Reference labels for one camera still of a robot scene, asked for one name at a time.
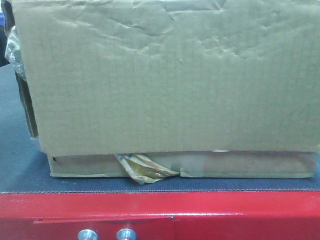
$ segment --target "gray conveyor belt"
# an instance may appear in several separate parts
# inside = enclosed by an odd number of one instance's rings
[[[320,190],[319,164],[315,177],[306,179],[172,177],[139,185],[130,178],[50,177],[46,155],[30,140],[11,65],[0,68],[0,137],[0,193]]]

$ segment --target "plastic wrap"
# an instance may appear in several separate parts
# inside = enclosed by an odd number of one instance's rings
[[[8,36],[5,58],[13,65],[15,72],[26,80],[25,66],[22,62],[20,40],[16,26],[13,26]]]

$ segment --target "metal bolt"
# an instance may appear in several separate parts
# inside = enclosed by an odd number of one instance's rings
[[[79,240],[98,240],[98,235],[95,231],[84,229],[78,233]]]
[[[137,234],[135,231],[129,228],[125,228],[118,231],[118,233],[116,234],[116,239],[117,240],[136,240]]]

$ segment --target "red metal frame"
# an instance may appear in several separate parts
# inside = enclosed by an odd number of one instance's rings
[[[320,240],[320,191],[0,194],[3,239],[126,227],[138,240]]]

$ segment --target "box side panel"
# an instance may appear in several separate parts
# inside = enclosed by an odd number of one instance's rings
[[[217,2],[17,1],[43,150],[317,152],[319,2]]]
[[[317,153],[147,153],[155,163],[189,178],[309,178]],[[49,157],[53,177],[128,177],[113,155]]]

